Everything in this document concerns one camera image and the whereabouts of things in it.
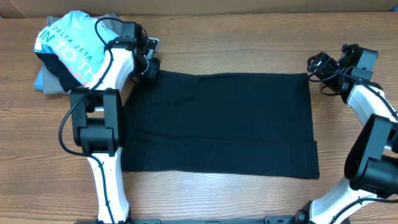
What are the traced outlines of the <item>black t-shirt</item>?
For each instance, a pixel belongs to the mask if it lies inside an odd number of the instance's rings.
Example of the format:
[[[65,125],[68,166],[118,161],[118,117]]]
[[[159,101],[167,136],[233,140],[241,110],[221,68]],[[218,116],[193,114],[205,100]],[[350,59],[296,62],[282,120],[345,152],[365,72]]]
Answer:
[[[125,172],[320,176],[304,73],[161,71],[133,88],[124,109]]]

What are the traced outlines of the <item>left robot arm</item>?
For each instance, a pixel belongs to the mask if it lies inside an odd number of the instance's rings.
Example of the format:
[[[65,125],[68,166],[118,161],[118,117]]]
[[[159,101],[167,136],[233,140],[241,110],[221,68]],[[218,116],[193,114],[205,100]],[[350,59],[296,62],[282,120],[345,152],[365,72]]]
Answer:
[[[96,223],[131,223],[124,193],[121,153],[127,131],[121,90],[127,80],[153,80],[160,61],[159,40],[143,44],[128,38],[110,41],[98,73],[70,95],[73,138],[90,163],[98,197]]]

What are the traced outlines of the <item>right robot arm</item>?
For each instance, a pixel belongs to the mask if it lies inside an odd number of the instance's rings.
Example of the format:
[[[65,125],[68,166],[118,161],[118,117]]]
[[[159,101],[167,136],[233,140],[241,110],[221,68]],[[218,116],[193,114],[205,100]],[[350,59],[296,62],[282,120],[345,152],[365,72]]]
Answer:
[[[334,60],[320,52],[307,60],[308,80],[322,82],[357,115],[363,129],[351,148],[343,178],[323,197],[309,201],[288,223],[348,223],[349,217],[373,202],[396,203],[397,110],[382,87],[372,82],[378,52],[357,44],[344,45]]]

